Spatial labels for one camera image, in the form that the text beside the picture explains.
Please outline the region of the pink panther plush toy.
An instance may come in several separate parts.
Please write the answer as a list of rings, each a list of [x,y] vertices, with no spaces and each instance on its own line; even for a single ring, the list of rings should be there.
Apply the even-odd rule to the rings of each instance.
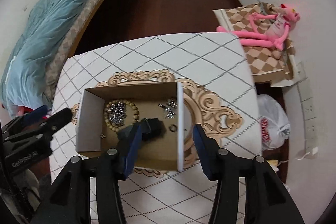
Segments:
[[[288,4],[275,6],[258,2],[233,9],[213,11],[219,26],[217,32],[237,36],[245,47],[264,47],[282,51],[301,15]]]

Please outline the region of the red cloth under bed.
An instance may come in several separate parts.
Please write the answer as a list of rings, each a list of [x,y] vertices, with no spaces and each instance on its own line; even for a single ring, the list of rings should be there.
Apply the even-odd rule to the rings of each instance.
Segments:
[[[22,116],[24,114],[28,114],[28,113],[31,113],[31,112],[34,112],[35,110],[29,108],[29,107],[26,107],[26,106],[18,106],[17,107],[17,116]],[[47,114],[48,114],[49,110],[48,108],[43,105],[41,107],[41,110],[39,110],[38,112],[38,117],[39,118],[42,118],[42,119],[46,119],[47,118]]]

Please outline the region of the white patterned tablecloth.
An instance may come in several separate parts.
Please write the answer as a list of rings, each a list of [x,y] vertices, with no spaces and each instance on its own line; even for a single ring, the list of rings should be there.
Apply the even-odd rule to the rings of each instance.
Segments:
[[[117,183],[127,223],[207,223],[217,182],[193,141],[199,124],[220,149],[262,150],[255,85],[239,38],[225,32],[152,36],[69,58],[52,104],[73,120],[51,142],[52,179],[72,157],[96,159],[123,129],[152,129]]]

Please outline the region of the white cardboard box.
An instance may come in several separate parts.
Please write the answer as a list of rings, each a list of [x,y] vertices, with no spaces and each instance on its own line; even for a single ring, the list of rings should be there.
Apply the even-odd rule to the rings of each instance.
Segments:
[[[76,152],[96,157],[130,145],[127,169],[183,169],[183,87],[135,82],[85,89],[76,125]]]

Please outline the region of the white wall socket strip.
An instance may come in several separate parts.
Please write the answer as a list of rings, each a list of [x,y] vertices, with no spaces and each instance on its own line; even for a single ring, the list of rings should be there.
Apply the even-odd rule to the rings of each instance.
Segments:
[[[297,160],[314,159],[318,153],[317,136],[317,116],[313,103],[313,93],[310,87],[310,80],[306,74],[304,64],[300,61],[297,64],[298,82],[296,83],[299,101],[302,110],[303,129],[304,129],[304,153]]]

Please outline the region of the teal blue duvet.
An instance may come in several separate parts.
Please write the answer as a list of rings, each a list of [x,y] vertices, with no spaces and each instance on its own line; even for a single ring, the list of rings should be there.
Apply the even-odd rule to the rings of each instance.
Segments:
[[[1,107],[10,118],[17,107],[52,108],[46,98],[46,67],[87,0],[38,0],[22,30],[1,25],[1,35],[13,33],[13,42],[1,37]]]

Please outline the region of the white plastic bag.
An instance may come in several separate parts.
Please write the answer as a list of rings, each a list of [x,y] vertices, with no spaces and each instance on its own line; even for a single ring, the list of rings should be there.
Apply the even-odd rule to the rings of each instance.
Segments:
[[[290,123],[281,105],[266,94],[257,97],[260,114],[262,149],[280,148],[290,135]]]

